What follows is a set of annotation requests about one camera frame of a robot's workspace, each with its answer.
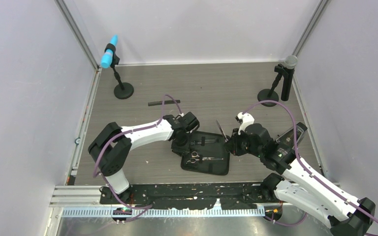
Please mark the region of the silver thinning scissors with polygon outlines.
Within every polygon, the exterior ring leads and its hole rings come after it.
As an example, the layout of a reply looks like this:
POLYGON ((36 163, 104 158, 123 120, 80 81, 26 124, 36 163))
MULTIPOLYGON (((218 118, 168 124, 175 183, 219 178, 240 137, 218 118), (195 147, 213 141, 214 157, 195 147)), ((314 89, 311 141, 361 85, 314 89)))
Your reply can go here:
POLYGON ((228 136, 225 134, 225 132, 224 132, 224 130, 223 130, 223 128, 222 128, 222 126, 221 126, 221 124, 218 120, 216 120, 216 124, 217 124, 219 131, 221 132, 225 142, 228 142, 228 136))

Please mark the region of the silver hair scissors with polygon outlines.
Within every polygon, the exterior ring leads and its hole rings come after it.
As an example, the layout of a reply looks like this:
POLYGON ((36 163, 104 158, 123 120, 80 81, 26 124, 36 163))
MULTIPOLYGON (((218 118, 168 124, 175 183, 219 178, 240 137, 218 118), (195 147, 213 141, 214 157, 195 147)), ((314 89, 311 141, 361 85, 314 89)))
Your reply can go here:
POLYGON ((205 157, 199 155, 196 151, 191 152, 190 158, 186 161, 186 163, 194 164, 200 163, 201 161, 221 161, 223 158, 220 157, 205 157))

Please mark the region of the black zip tool case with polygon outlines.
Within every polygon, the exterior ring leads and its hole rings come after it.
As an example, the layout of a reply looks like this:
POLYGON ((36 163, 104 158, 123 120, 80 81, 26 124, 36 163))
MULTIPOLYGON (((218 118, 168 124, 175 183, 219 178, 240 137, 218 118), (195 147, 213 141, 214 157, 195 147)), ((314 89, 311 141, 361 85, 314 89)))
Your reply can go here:
POLYGON ((230 153, 224 148, 225 140, 222 135, 216 133, 208 133, 202 131, 194 131, 191 133, 191 140, 201 139, 219 139, 219 143, 201 145, 189 145, 188 152, 184 152, 181 156, 181 168, 186 171, 198 172, 203 174, 224 176, 229 172, 230 153), (186 163, 190 158, 191 152, 196 151, 199 155, 205 157, 220 157, 221 161, 201 161, 200 163, 186 163))

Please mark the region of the black hair clip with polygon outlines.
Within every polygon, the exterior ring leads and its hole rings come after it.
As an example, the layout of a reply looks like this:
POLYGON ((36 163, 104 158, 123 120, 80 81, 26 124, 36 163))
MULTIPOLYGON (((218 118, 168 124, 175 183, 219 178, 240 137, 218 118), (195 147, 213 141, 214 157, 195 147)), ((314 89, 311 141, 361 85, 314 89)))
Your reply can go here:
POLYGON ((219 143, 219 139, 201 139, 201 140, 194 140, 190 142, 190 145, 201 145, 205 146, 206 144, 214 144, 219 143))

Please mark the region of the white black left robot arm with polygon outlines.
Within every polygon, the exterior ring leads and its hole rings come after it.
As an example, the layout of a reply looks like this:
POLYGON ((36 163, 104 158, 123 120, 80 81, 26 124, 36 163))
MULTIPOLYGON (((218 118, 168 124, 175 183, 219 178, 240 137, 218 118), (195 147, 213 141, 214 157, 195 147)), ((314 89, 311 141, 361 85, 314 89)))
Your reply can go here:
POLYGON ((159 141, 172 140, 184 146, 188 143, 187 135, 199 126, 197 117, 191 112, 176 117, 164 115, 157 121, 137 126, 119 126, 111 122, 88 147, 95 162, 94 176, 100 171, 113 189, 112 197, 120 204, 127 203, 131 190, 123 166, 130 151, 159 141))

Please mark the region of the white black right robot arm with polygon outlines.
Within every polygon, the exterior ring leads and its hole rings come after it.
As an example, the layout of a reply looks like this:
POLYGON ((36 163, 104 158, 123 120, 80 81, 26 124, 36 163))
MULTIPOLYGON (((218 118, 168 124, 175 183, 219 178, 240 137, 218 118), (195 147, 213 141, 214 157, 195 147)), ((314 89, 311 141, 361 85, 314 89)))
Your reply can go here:
POLYGON ((266 201, 291 203, 322 222, 334 236, 364 236, 373 220, 356 207, 373 215, 375 203, 348 194, 303 158, 296 158, 293 141, 302 141, 306 131, 306 125, 299 122, 273 139, 261 124, 253 123, 243 131, 234 128, 225 147, 235 156, 258 157, 273 171, 262 182, 261 195, 266 201))

